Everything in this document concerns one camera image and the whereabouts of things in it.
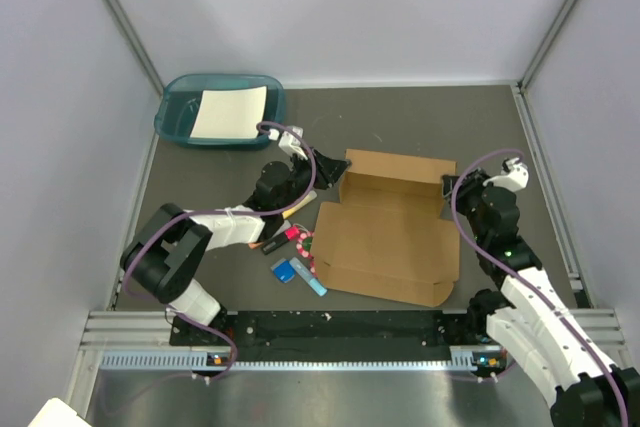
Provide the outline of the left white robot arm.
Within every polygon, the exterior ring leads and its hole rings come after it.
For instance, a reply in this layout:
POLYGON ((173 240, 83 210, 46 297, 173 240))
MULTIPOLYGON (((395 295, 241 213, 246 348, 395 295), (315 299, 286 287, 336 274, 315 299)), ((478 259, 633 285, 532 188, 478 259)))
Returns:
POLYGON ((203 342, 216 343, 226 334, 227 321, 225 309, 194 279, 204 254, 271 239, 284 223, 284 211, 310 189, 333 187, 350 166, 348 159, 317 150, 311 159, 293 154, 288 164, 264 165, 250 197, 219 214, 189 216, 164 204, 125 248, 120 266, 154 299, 190 319, 203 342))

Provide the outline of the brown cardboard box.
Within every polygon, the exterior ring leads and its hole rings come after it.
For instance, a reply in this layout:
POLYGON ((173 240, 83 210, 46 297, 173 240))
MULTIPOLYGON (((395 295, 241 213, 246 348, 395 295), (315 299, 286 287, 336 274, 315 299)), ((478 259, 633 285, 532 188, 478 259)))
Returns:
POLYGON ((311 255, 328 289, 442 305, 460 274, 460 235, 441 218, 452 160, 349 149, 336 202, 321 204, 311 255))

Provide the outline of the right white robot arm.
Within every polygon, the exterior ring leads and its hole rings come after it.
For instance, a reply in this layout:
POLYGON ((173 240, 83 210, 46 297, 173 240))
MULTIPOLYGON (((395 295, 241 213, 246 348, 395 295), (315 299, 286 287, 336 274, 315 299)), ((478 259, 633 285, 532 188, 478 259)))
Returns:
POLYGON ((445 175, 442 196, 495 289, 478 292, 467 309, 476 341, 504 347, 544 398, 555 426, 636 426, 639 373, 599 348, 556 294, 541 261, 519 233, 517 192, 529 181, 517 158, 500 174, 476 169, 445 175))

